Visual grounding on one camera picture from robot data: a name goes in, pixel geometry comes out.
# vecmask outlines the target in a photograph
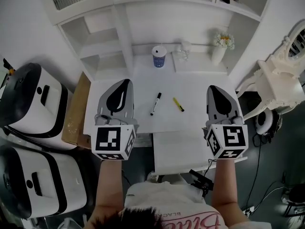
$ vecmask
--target white ornate chair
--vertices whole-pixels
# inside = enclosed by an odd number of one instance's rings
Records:
[[[282,46],[270,55],[267,61],[258,60],[260,69],[246,79],[237,97],[240,97],[252,84],[255,84],[262,101],[244,120],[264,111],[278,108],[285,114],[305,100],[305,94],[298,77],[305,69],[305,21],[300,22]]]

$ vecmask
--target person's arm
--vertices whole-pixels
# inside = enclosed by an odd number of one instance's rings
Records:
[[[217,160],[212,206],[222,215],[227,227],[249,221],[237,203],[236,173],[233,159]]]
[[[103,221],[123,210],[122,162],[105,160],[101,164],[94,211],[85,229],[94,229],[97,219]]]

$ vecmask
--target white wall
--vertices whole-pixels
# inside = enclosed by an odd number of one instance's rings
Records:
[[[211,45],[215,29],[227,31],[233,12],[203,4],[145,1],[126,5],[133,45],[174,43]]]
[[[0,0],[0,54],[14,68],[38,62],[74,90],[81,68],[40,0]]]
[[[300,20],[305,19],[305,0],[270,0],[254,37],[236,64],[230,78],[237,87],[257,60],[266,60]]]

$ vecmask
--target white t-shirt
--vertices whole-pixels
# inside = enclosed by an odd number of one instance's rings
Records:
[[[132,185],[126,195],[126,208],[156,208],[164,229],[227,229],[223,217],[191,185],[143,182]],[[230,229],[271,229],[269,223],[244,222]]]

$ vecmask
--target white flower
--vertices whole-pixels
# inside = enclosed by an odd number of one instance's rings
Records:
[[[214,46],[220,46],[223,48],[229,48],[233,50],[235,48],[234,37],[224,31],[218,32],[214,38]]]

